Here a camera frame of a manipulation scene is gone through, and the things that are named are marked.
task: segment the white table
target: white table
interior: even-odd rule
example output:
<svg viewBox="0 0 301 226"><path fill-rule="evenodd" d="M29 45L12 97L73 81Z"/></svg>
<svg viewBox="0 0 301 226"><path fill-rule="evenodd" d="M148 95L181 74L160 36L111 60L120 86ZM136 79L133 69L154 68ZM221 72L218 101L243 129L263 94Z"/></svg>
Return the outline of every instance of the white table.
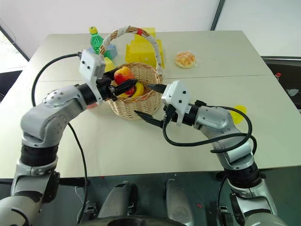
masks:
<svg viewBox="0 0 301 226"><path fill-rule="evenodd" d="M216 41L223 40L223 37L225 46L218 44L220 52L217 48L210 51L210 46L214 48ZM162 39L165 56L190 48L197 49L196 55L202 58L199 67L189 70L178 69L166 61L164 71L169 74L166 74L164 83L171 83L182 74L185 77L182 80L192 92L191 102L200 99L210 105L247 107L247 115L253 123L253 135L258 142L255 159L259 168L301 164L300 114L241 32L171 32L158 33L157 38ZM171 40L177 43L176 49ZM197 48L192 45L193 42L196 45L195 40L202 40L197 43L200 45ZM240 40L240 47L235 45L237 40ZM12 178L14 175L21 150L20 119L31 108L30 89L35 75L51 59L87 48L88 41L88 34L50 35L0 104L0 178ZM123 63L122 47L126 42L128 40L117 43L119 56L116 64ZM243 57L233 54L226 57L225 51L230 51L227 45ZM216 61L218 56L223 56L222 60ZM83 83L78 67L76 58L62 60L49 67L38 82L36 99L41 100L53 89ZM161 118L162 114L162 109L159 109L154 117ZM164 140L160 128L141 120L126 121L116 116L107 104L85 111L71 123L83 146L89 176L222 169L217 157L209 152L210 145L172 146ZM244 122L237 127L241 131L247 130ZM169 124L168 133L179 142L206 139L188 126ZM129 139L135 140L136 145L129 146ZM80 152L68 128L61 140L58 156L57 170L61 177L83 176Z"/></svg>

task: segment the blue block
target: blue block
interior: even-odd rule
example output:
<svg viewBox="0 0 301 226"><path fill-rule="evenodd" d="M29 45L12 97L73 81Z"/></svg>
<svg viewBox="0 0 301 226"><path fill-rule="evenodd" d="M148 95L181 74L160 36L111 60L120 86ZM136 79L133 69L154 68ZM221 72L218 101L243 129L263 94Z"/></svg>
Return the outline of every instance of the blue block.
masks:
<svg viewBox="0 0 301 226"><path fill-rule="evenodd" d="M117 49L116 46L113 44L108 45L107 51L104 53L105 57L108 57L112 60L115 56L117 56Z"/></svg>

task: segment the plastic-wrapped bread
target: plastic-wrapped bread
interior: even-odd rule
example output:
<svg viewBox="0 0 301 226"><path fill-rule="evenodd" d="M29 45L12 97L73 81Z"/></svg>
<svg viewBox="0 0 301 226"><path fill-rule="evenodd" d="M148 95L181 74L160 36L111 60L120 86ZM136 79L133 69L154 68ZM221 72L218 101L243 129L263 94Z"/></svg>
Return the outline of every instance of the plastic-wrapped bread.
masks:
<svg viewBox="0 0 301 226"><path fill-rule="evenodd" d="M191 68L196 63L196 57L189 51L180 52L176 55L174 62L182 68Z"/></svg>

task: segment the floor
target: floor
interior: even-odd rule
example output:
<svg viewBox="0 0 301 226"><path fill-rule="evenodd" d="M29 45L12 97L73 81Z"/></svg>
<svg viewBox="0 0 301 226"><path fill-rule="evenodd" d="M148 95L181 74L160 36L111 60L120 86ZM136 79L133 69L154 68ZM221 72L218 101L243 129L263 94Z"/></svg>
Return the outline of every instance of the floor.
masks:
<svg viewBox="0 0 301 226"><path fill-rule="evenodd" d="M301 211L301 167L263 170L266 182L278 209L278 215L289 225L300 225ZM129 175L93 177L90 179L89 203L101 207L109 191L123 181L138 186L138 215L166 217L163 200L164 183L175 178L183 186L195 217L196 226L217 226L215 200L220 182L215 180L214 172L162 173L148 175ZM0 198L9 195L10 186L0 185ZM83 196L82 188L77 189ZM226 184L221 195L221 203L229 207L229 186ZM59 186L56 199L43 206L35 226L74 225L82 203L75 194L74 187Z"/></svg>

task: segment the robotic arm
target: robotic arm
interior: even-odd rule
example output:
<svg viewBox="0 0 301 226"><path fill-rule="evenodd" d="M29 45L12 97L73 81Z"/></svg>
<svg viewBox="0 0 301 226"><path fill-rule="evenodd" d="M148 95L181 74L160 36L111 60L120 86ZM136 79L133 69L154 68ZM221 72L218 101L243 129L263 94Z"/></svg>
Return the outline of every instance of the robotic arm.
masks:
<svg viewBox="0 0 301 226"><path fill-rule="evenodd" d="M115 70L103 73L104 62L83 51L80 72L86 83L56 89L21 119L21 157L11 187L11 196L0 201L0 225L32 225L43 203L56 195L60 174L55 171L59 142L67 124L86 110L124 93L137 80L112 86Z"/></svg>
<svg viewBox="0 0 301 226"><path fill-rule="evenodd" d="M200 130L209 139L229 135L229 138L210 142L213 145L213 153L224 168L228 184L232 193L230 200L236 221L240 225L277 225L286 224L277 217L277 209L273 198L269 193L265 180L254 161L251 145L248 141L236 148L237 144L243 141L246 134L242 136L231 136L240 134L235 127L230 113L225 107L207 106L202 101L190 104L189 91L180 81L172 84L150 85L154 91L162 93L162 102L165 104L164 120L156 120L151 115L136 112L146 122L159 126L163 129L165 139L172 145L197 146L205 142L177 143L171 141L166 134L166 127L170 121L177 125L186 124Z"/></svg>

